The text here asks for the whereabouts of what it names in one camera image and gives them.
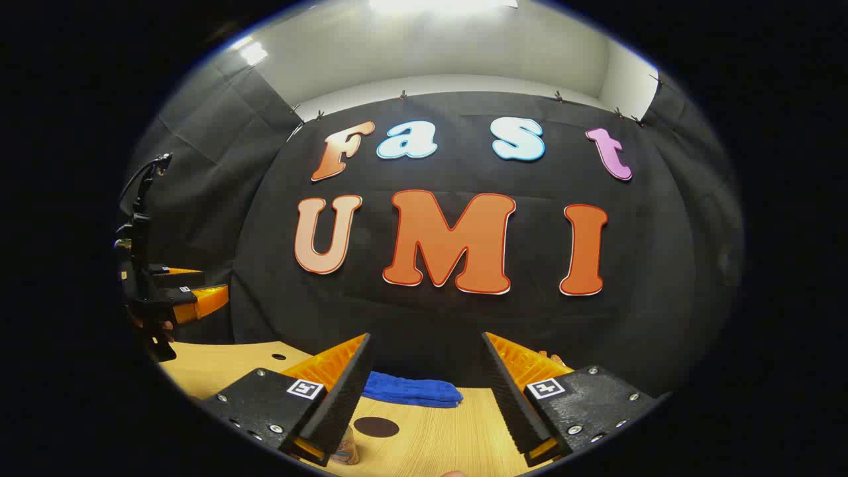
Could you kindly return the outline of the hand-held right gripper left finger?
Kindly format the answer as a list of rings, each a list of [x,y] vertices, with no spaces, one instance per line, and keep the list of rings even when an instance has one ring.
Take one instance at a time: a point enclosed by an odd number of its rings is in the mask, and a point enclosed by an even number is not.
[[[201,401],[258,444],[324,467],[336,453],[372,372],[370,333],[282,372],[255,368]]]

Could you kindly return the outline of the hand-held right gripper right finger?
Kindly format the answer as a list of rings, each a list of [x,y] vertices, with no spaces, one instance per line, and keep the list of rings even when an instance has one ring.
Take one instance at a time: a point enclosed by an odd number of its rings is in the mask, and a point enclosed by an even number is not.
[[[490,389],[530,467],[588,452],[661,403],[603,366],[572,369],[494,333],[481,337]]]

